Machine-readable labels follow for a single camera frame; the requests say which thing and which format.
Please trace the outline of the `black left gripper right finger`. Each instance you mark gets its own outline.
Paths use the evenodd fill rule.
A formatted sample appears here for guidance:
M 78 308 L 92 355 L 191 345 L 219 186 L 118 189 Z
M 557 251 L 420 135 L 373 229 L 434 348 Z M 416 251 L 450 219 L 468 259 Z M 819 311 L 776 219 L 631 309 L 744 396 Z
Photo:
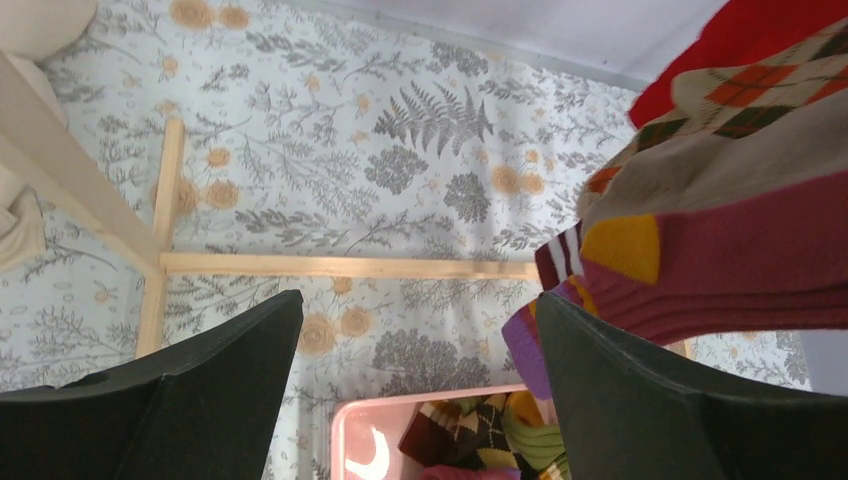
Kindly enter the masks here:
M 847 400 L 710 368 L 555 295 L 537 303 L 576 479 L 843 479 Z

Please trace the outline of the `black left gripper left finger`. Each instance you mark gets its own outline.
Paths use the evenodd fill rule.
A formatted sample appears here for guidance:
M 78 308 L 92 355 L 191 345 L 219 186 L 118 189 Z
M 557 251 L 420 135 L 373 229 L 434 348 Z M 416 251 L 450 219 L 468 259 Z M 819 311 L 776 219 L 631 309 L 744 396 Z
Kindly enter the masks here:
M 5 479 L 258 479 L 304 319 L 299 291 L 155 353 L 1 396 Z

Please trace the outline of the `green maroon striped sock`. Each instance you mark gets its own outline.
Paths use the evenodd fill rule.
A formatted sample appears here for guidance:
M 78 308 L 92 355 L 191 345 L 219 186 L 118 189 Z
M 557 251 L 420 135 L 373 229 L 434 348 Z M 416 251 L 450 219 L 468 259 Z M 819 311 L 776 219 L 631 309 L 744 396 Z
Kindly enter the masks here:
M 545 469 L 539 472 L 539 480 L 572 480 L 572 474 L 565 453 L 557 456 Z

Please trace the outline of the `green orange sock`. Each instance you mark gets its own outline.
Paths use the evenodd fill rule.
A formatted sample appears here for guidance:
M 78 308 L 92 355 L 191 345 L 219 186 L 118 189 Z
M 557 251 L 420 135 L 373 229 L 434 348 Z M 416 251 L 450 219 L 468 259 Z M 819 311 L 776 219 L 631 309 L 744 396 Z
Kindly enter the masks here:
M 545 470 L 565 454 L 559 427 L 545 422 L 529 391 L 506 397 L 501 422 L 509 446 L 533 471 Z

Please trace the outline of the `pink plastic basket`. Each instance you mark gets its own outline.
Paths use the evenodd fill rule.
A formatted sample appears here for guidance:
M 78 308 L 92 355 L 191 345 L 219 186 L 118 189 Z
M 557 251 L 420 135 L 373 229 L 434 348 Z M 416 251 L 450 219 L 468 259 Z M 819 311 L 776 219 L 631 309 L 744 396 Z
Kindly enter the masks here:
M 434 400 L 511 393 L 523 384 L 357 400 L 339 406 L 330 440 L 330 478 L 417 479 L 423 467 L 399 450 L 420 406 Z

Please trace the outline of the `brown yellow argyle sock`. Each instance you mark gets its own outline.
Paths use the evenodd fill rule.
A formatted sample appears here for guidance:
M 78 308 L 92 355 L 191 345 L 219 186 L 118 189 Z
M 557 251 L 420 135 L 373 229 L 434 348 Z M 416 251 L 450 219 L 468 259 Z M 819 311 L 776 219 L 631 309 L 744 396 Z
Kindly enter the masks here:
M 510 445 L 503 426 L 506 393 L 421 404 L 398 448 L 424 467 L 535 471 Z

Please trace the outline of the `purple orange sock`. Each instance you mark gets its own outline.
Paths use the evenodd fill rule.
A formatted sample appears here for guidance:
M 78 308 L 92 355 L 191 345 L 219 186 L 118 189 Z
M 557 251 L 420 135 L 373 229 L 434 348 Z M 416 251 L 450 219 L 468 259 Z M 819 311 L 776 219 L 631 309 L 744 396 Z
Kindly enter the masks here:
M 491 468 L 474 470 L 469 468 L 437 465 L 421 471 L 419 480 L 520 480 L 517 468 Z

